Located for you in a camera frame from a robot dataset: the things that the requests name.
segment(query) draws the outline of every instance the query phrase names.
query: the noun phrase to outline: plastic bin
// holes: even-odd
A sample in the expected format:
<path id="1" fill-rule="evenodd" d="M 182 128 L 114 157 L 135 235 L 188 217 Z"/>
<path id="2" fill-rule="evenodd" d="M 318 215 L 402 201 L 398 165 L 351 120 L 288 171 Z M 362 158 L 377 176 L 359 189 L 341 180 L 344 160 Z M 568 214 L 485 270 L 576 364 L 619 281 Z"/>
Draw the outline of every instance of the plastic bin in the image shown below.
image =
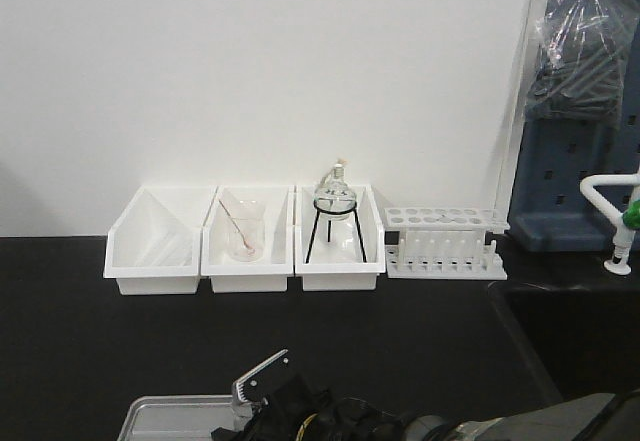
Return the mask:
<path id="1" fill-rule="evenodd" d="M 385 271 L 384 228 L 371 186 L 351 186 L 358 197 L 358 217 L 367 262 L 362 262 L 353 214 L 331 226 L 320 217 L 309 263 L 305 263 L 316 210 L 313 186 L 296 188 L 295 271 L 305 291 L 371 290 Z"/>
<path id="2" fill-rule="evenodd" d="M 228 216 L 220 198 L 229 191 L 236 199 L 265 207 L 265 246 L 260 259 L 237 261 L 227 253 Z M 293 186 L 221 187 L 203 231 L 202 265 L 216 293 L 286 291 L 293 276 Z"/>
<path id="3" fill-rule="evenodd" d="M 195 293 L 215 187 L 142 187 L 109 230 L 104 277 L 121 294 Z"/>

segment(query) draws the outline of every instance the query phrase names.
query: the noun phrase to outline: white test tube rack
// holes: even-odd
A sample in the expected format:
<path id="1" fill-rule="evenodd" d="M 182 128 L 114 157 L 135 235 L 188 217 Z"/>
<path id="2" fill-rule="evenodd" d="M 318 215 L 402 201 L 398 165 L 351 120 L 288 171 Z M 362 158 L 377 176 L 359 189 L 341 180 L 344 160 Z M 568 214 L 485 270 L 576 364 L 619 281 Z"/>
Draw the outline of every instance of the white test tube rack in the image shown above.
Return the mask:
<path id="1" fill-rule="evenodd" d="M 387 230 L 398 231 L 397 246 L 386 246 L 390 278 L 507 279 L 496 241 L 509 225 L 494 210 L 474 208 L 386 208 Z"/>

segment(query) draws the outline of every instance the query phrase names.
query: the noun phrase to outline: glassware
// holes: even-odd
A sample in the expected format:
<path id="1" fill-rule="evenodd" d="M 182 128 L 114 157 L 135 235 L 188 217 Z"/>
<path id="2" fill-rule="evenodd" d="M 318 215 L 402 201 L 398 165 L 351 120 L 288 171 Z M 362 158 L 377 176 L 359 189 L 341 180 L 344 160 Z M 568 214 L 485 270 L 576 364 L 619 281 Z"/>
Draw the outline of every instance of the glassware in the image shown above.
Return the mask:
<path id="1" fill-rule="evenodd" d="M 340 163 L 334 165 L 324 183 L 314 193 L 315 206 L 324 211 L 323 215 L 332 221 L 346 219 L 356 206 L 356 199 L 356 193 L 344 182 L 344 165 Z"/>
<path id="2" fill-rule="evenodd" d="M 236 261 L 256 261 L 264 254 L 264 205 L 256 201 L 240 201 L 240 215 L 227 212 L 227 252 Z"/>

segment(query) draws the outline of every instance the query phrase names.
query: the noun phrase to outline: white wall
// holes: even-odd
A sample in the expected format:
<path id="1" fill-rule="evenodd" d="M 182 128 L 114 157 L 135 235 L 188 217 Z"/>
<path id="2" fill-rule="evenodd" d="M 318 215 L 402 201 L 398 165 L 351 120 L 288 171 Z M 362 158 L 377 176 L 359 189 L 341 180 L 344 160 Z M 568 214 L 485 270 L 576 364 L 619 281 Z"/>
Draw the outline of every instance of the white wall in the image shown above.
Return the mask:
<path id="1" fill-rule="evenodd" d="M 0 236 L 136 187 L 313 182 L 492 207 L 529 0 L 0 0 Z"/>

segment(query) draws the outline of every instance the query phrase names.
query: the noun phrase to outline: plastic bag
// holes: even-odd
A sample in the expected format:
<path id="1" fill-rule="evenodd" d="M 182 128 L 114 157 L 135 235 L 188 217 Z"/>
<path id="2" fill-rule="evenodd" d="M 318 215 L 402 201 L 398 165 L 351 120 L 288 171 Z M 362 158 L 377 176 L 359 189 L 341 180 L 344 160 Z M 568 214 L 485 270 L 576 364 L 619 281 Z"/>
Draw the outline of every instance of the plastic bag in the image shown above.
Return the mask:
<path id="1" fill-rule="evenodd" d="M 640 0 L 549 0 L 529 119 L 617 125 Z"/>

